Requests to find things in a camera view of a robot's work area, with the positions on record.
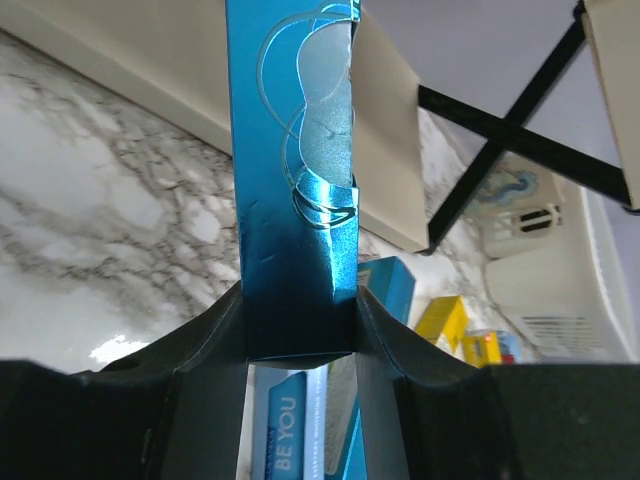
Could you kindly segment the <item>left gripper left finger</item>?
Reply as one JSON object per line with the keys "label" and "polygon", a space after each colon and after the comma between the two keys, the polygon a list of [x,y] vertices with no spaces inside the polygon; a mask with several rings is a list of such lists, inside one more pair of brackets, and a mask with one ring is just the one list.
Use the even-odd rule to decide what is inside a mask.
{"label": "left gripper left finger", "polygon": [[242,298],[98,372],[1,365],[5,479],[232,479],[248,365]]}

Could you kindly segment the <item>metallic blue toothpaste box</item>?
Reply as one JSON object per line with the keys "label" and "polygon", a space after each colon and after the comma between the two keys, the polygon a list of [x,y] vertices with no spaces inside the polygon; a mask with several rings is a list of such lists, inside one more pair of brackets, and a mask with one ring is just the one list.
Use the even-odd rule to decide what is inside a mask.
{"label": "metallic blue toothpaste box", "polygon": [[229,1],[225,10],[247,355],[313,368],[352,350],[361,5]]}
{"label": "metallic blue toothpaste box", "polygon": [[386,310],[404,325],[415,289],[415,278],[397,256],[379,258],[358,265],[358,284],[367,287]]}

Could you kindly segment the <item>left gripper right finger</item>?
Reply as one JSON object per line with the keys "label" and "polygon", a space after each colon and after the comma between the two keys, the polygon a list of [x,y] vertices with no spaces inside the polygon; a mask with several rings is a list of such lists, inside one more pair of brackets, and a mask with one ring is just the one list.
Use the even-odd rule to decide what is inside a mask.
{"label": "left gripper right finger", "polygon": [[635,479],[639,368],[475,368],[357,298],[355,356],[372,479]]}

